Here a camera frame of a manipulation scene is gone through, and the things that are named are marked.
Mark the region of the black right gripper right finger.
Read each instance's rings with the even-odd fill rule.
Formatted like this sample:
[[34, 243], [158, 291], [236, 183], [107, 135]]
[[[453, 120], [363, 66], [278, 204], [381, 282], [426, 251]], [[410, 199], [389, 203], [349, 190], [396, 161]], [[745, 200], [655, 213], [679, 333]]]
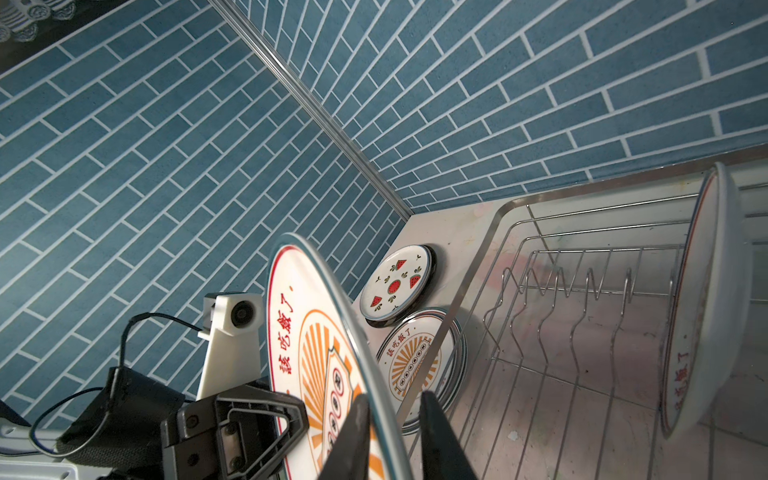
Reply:
[[432, 391], [421, 393], [419, 428], [424, 479], [477, 478]]

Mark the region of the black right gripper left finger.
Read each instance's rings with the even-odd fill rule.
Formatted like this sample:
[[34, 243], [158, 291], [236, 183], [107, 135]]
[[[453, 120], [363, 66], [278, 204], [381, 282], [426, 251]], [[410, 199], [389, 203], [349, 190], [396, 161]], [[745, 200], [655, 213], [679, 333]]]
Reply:
[[318, 480], [366, 480], [369, 472], [371, 413], [367, 394], [358, 395]]

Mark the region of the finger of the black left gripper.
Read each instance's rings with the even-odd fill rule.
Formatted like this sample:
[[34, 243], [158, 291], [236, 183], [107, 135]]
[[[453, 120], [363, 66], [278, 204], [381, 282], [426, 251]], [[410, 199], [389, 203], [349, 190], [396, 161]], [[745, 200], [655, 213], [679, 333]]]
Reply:
[[216, 442], [222, 479], [270, 479], [308, 433], [304, 403], [245, 384], [215, 396]]

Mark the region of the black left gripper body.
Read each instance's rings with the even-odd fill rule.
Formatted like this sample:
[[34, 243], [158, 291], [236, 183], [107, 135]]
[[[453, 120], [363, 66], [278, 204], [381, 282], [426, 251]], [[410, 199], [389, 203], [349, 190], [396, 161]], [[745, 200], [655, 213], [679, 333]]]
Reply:
[[165, 479], [222, 479], [216, 442], [218, 394], [186, 405], [161, 423]]

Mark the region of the floral patterned plate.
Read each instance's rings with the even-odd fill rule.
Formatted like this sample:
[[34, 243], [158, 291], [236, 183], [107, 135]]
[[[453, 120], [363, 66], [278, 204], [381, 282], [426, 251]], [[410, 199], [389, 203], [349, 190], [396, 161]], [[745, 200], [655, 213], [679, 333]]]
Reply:
[[[395, 408], [402, 405], [445, 315], [444, 310], [436, 308], [418, 311], [392, 329], [380, 346], [376, 359]], [[448, 409], [460, 390], [466, 368], [466, 337], [460, 323], [453, 320], [423, 388], [433, 391], [440, 406]]]

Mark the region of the orange sunburst white plate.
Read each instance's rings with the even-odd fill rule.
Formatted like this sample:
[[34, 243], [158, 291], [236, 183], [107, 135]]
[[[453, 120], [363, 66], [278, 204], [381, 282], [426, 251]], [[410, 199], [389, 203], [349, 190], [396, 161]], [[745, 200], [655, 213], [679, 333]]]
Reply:
[[746, 328], [752, 276], [740, 192], [717, 162], [699, 191], [671, 308], [660, 399], [666, 440], [695, 426], [729, 379]]

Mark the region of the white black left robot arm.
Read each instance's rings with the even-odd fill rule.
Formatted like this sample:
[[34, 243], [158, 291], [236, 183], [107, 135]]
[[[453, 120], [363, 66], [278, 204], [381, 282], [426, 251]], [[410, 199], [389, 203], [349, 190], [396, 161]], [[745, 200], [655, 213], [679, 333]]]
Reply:
[[268, 479], [307, 433], [304, 403], [253, 381], [191, 401], [113, 367], [64, 431], [1, 409], [1, 475], [44, 479]]

